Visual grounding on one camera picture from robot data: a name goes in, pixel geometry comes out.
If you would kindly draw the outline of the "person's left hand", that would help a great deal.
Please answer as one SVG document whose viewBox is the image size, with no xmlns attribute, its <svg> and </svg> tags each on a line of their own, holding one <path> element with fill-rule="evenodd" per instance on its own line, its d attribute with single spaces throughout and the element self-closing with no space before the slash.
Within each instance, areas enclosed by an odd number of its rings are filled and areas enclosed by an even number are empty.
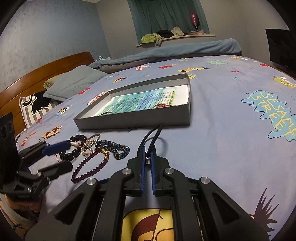
<svg viewBox="0 0 296 241">
<path fill-rule="evenodd" d="M 6 194 L 4 195 L 4 197 L 6 199 L 7 204 L 14 210 L 30 210 L 35 213 L 39 213 L 41 210 L 42 202 L 40 200 L 36 202 L 14 202 Z"/>
</svg>

